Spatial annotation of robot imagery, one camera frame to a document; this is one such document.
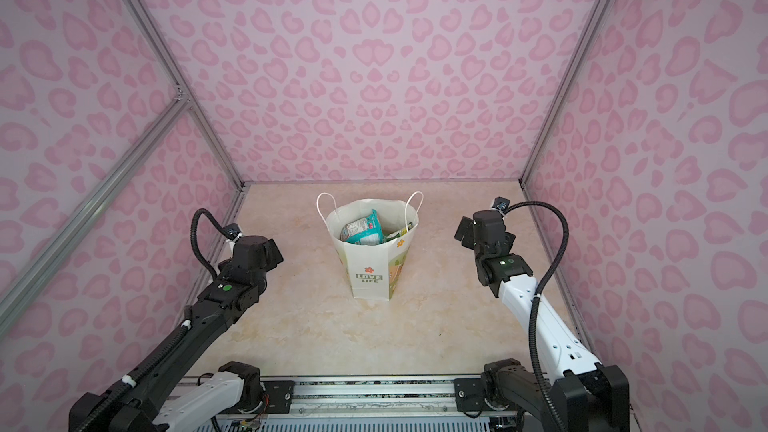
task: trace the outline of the blue snack package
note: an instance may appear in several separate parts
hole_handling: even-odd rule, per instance
[[[384,232],[376,210],[370,216],[350,222],[341,230],[340,240],[357,245],[379,245],[384,242]]]

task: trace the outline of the gift bag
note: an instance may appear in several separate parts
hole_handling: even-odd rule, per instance
[[[410,202],[416,194],[421,194],[422,200],[418,207],[414,208]],[[322,196],[333,199],[333,210],[325,217],[320,211]],[[326,224],[333,246],[339,254],[341,264],[346,269],[354,298],[383,300],[392,298],[402,265],[408,255],[408,248],[418,228],[418,210],[422,202],[424,202],[424,194],[419,191],[411,194],[408,202],[363,198],[341,207],[336,206],[336,199],[327,192],[317,197],[317,212]],[[379,245],[356,245],[339,239],[344,226],[361,217],[369,216],[373,210],[376,210],[385,236],[408,227],[405,235]]]

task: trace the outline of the white rope handle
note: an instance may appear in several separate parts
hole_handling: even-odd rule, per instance
[[[317,213],[320,214],[320,218],[322,219],[322,222],[328,227],[328,222],[326,222],[326,218],[322,215],[322,212],[320,211],[320,197],[323,196],[330,196],[333,199],[333,210],[336,211],[336,215],[339,215],[339,208],[336,206],[336,197],[332,196],[328,192],[322,192],[318,197],[317,201],[315,202],[315,205],[317,206]]]
[[[422,192],[422,191],[420,191],[420,190],[417,190],[416,192],[414,192],[413,194],[411,194],[411,196],[410,196],[410,197],[408,197],[408,202],[406,202],[406,232],[408,232],[408,230],[410,230],[410,229],[408,228],[408,205],[411,203],[411,199],[412,199],[412,198],[413,198],[413,197],[414,197],[416,194],[421,194],[421,195],[422,195],[422,200],[421,200],[421,201],[418,203],[418,207],[416,207],[416,213],[417,213],[417,214],[418,214],[418,210],[419,210],[419,209],[422,207],[422,204],[424,203],[424,192]]]

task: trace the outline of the beige marble surface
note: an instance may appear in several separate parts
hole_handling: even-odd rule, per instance
[[[315,210],[320,192],[339,205],[358,198],[407,200],[425,194],[397,288],[389,302],[352,298],[330,236]],[[237,222],[275,239],[285,261],[267,275],[260,303],[216,340],[190,371],[229,360],[264,375],[464,374],[516,358],[530,369],[528,340],[512,312],[477,280],[472,251],[453,238],[462,216],[503,196],[523,200],[516,182],[385,182],[252,186]],[[325,204],[322,210],[332,210]],[[536,275],[549,265],[530,212],[513,211],[513,252]],[[569,326],[557,283],[545,295]]]

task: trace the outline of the pink leopard print wallpaper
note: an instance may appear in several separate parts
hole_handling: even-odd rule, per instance
[[[643,430],[768,429],[766,158],[768,0],[618,0],[530,190]]]
[[[120,0],[0,0],[0,297],[175,93]]]
[[[0,344],[0,429],[66,430],[178,325],[200,273],[192,214],[221,218],[234,189],[187,116],[165,138]],[[218,235],[200,221],[205,254]]]
[[[594,0],[145,0],[246,180],[517,178]]]

